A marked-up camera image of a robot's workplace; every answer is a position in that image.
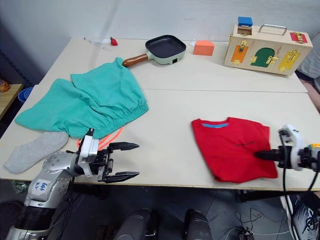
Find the yellow door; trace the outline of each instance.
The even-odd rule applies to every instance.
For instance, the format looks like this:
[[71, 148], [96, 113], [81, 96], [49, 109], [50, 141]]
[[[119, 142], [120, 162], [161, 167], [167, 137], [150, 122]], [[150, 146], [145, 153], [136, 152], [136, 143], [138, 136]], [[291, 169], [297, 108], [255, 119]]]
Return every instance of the yellow door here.
[[300, 56], [300, 53], [298, 53], [298, 50], [296, 49], [292, 49], [291, 51], [288, 51], [278, 66], [279, 71], [285, 72], [291, 69], [291, 67], [297, 61], [299, 56]]

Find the frying pan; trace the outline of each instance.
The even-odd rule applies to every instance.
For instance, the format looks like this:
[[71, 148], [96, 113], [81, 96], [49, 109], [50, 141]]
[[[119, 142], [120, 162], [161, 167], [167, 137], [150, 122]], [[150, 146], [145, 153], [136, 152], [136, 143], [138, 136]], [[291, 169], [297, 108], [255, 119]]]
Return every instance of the frying pan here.
[[186, 51], [186, 45], [172, 35], [158, 36], [145, 43], [147, 53], [123, 61], [122, 65], [130, 67], [148, 59], [155, 60], [158, 64], [174, 64], [180, 60]]

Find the orange ring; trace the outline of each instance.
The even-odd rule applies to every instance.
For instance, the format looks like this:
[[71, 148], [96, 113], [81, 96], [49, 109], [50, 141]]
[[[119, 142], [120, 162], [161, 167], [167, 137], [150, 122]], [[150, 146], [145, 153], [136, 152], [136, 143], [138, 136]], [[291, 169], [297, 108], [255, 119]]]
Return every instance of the orange ring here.
[[111, 136], [111, 133], [107, 136], [105, 136], [101, 141], [99, 141], [99, 145], [103, 144], [105, 140], [107, 140]]
[[102, 148], [104, 148], [105, 146], [107, 146], [109, 143], [111, 143], [113, 140], [115, 140], [117, 137], [119, 137], [119, 135], [121, 134], [122, 130], [124, 129], [124, 127], [122, 126], [120, 128], [120, 130], [114, 135], [114, 137], [112, 137], [109, 141], [105, 142], [102, 145], [99, 145], [98, 150], [100, 151]]
[[76, 141], [76, 145], [77, 145], [77, 147], [79, 148], [79, 146], [80, 146], [80, 141], [81, 141], [82, 139], [79, 139], [78, 141]]

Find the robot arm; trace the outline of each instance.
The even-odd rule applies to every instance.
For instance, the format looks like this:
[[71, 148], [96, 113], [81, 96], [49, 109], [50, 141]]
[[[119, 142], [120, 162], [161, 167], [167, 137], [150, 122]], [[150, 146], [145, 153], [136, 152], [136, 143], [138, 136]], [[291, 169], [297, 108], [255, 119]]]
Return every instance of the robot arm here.
[[93, 138], [91, 128], [84, 136], [77, 152], [55, 152], [45, 159], [41, 172], [32, 180], [24, 201], [24, 208], [7, 240], [45, 240], [52, 217], [64, 199], [73, 177], [97, 175], [98, 182], [115, 183], [133, 178], [139, 172], [117, 172], [110, 175], [114, 150], [131, 150], [139, 145], [128, 142], [110, 143], [98, 151], [99, 140]]
[[304, 141], [298, 130], [292, 125], [285, 125], [279, 130], [279, 133], [285, 143], [292, 143], [292, 146], [279, 146], [278, 149], [270, 151], [259, 151], [254, 155], [264, 160], [279, 162], [280, 168], [287, 162], [289, 169], [301, 171], [303, 168], [312, 169], [314, 172], [320, 172], [320, 144], [314, 143], [304, 147]]

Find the blue block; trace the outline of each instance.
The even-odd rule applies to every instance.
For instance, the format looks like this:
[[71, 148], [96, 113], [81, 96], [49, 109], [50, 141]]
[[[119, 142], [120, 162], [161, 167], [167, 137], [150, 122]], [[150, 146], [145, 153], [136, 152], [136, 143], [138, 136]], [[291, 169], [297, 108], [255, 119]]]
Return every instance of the blue block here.
[[251, 27], [253, 24], [252, 18], [247, 16], [238, 16], [238, 25], [239, 26], [248, 26]]

